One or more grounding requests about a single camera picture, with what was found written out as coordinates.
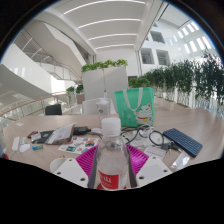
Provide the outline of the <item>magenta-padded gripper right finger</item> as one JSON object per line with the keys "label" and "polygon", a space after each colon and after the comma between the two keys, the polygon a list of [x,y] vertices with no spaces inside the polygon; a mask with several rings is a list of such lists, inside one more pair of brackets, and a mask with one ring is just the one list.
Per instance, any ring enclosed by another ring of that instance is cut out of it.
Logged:
{"label": "magenta-padded gripper right finger", "polygon": [[159,157],[148,156],[131,145],[128,145],[127,149],[130,162],[129,179],[132,188],[143,187],[172,173]]}

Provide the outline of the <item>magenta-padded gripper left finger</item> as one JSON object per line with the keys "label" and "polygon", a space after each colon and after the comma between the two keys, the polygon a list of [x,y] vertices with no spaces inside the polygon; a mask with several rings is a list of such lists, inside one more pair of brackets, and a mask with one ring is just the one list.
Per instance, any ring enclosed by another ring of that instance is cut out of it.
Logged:
{"label": "magenta-padded gripper left finger", "polygon": [[74,158],[57,158],[50,164],[50,171],[65,180],[84,188],[94,188],[96,181],[97,146]]}

